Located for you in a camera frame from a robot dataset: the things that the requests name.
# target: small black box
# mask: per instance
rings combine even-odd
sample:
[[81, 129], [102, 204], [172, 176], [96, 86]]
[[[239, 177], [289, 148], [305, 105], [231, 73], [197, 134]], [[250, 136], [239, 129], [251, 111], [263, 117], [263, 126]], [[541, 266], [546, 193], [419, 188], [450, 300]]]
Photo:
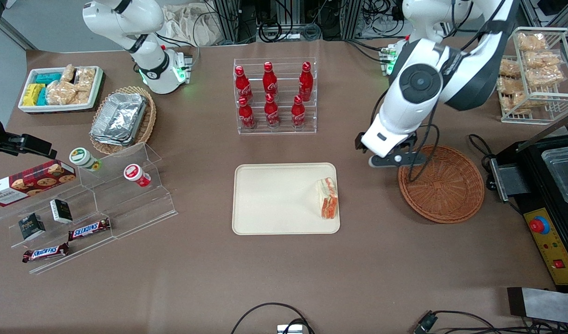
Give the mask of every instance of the small black box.
[[63, 224], [72, 222], [70, 206], [61, 199], [51, 200], [51, 212], [53, 213], [53, 220], [56, 222]]
[[36, 213], [22, 218], [22, 220], [18, 222], [18, 225], [20, 226], [22, 237], [25, 240], [34, 239], [45, 232], [45, 226], [40, 220], [40, 216]]

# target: yellow control panel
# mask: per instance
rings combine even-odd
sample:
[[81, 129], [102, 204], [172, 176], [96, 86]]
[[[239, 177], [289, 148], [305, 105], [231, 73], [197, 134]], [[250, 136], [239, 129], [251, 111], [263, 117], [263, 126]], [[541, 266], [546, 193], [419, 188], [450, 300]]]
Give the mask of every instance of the yellow control panel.
[[545, 208], [523, 214], [554, 283], [568, 285], [568, 252]]

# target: bottle cap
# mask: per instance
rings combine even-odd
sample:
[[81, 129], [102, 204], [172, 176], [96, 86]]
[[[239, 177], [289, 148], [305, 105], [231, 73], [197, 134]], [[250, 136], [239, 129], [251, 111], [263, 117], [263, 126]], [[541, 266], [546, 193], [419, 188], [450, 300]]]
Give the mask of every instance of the bottle cap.
[[135, 163], [128, 165], [123, 170], [123, 176], [125, 176], [125, 178], [128, 180], [139, 180], [142, 177], [142, 175], [144, 175], [142, 167], [136, 165]]
[[74, 148], [70, 153], [70, 161], [77, 166], [87, 164], [90, 157], [90, 152], [85, 148]]
[[243, 66], [235, 67], [235, 74], [237, 74], [238, 77], [244, 76], [245, 70], [243, 69]]

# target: round wicker basket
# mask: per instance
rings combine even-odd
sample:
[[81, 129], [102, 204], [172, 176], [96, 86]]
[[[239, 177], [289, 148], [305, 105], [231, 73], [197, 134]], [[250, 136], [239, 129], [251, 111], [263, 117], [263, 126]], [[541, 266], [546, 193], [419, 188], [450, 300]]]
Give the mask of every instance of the round wicker basket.
[[[430, 154], [433, 145], [422, 148]], [[422, 166], [414, 167], [412, 177]], [[401, 167], [397, 179], [401, 194], [416, 212], [433, 222], [465, 222], [478, 212], [484, 200], [484, 181], [476, 165], [449, 146], [438, 146], [432, 160], [414, 182], [408, 182], [409, 167]]]
[[[136, 141], [134, 142], [134, 144], [137, 144], [138, 142], [147, 142], [148, 139], [150, 139], [150, 135], [152, 135], [152, 128], [154, 128], [154, 122], [156, 121], [156, 105], [154, 104], [154, 101], [152, 100], [150, 93], [148, 93], [147, 91], [145, 91], [140, 87], [133, 87], [133, 86], [119, 88], [115, 90], [112, 94], [114, 93], [127, 93], [127, 94], [136, 93], [148, 99], [148, 104], [146, 104], [146, 110], [144, 111], [145, 114], [144, 117], [142, 118], [142, 123], [140, 123], [140, 129], [138, 130]], [[92, 121], [93, 124], [97, 120], [97, 117], [100, 114], [100, 110], [102, 109], [104, 102], [107, 101], [110, 95], [111, 94], [109, 94], [106, 98], [104, 98], [104, 101], [99, 104], [99, 108], [97, 109], [95, 118]], [[102, 152], [104, 154], [114, 154], [116, 152], [119, 152], [120, 150], [123, 150], [124, 148], [128, 148], [128, 146], [103, 144], [101, 142], [97, 142], [92, 137], [90, 137], [90, 141], [92, 142], [92, 145], [97, 149], [98, 152]]]

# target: table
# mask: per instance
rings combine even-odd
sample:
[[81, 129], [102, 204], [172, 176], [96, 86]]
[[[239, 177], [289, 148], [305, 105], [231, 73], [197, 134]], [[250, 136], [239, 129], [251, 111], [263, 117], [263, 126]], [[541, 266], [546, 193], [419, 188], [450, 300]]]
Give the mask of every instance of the table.
[[[319, 61], [316, 135], [238, 135], [233, 59], [309, 54]], [[142, 85], [124, 51], [30, 51], [27, 58], [29, 70], [99, 65], [107, 74], [103, 96]], [[163, 184], [180, 214], [37, 276], [27, 274], [0, 226], [0, 333], [229, 333], [245, 311], [263, 302], [291, 304], [327, 334], [405, 333], [427, 309], [459, 309], [496, 326], [521, 325], [508, 316], [505, 287], [553, 288], [521, 216], [486, 192], [482, 209], [468, 222], [433, 224], [405, 203], [396, 169], [372, 169], [369, 155], [354, 150], [383, 85], [379, 66], [343, 42], [204, 48], [191, 84], [153, 95], [159, 111], [148, 143], [163, 157]], [[500, 152], [539, 131], [500, 123], [499, 116], [496, 95], [467, 112], [439, 106], [440, 144], [480, 167], [481, 154], [469, 147], [467, 134], [483, 136]], [[64, 159], [76, 146], [91, 147], [92, 117], [29, 116], [15, 109], [7, 130], [53, 142]], [[0, 177], [42, 161], [0, 154]], [[233, 233], [237, 166], [323, 161], [337, 168], [338, 233]], [[238, 333], [274, 333], [294, 317], [286, 309], [261, 309]], [[435, 328], [456, 325], [480, 324], [447, 315]]]

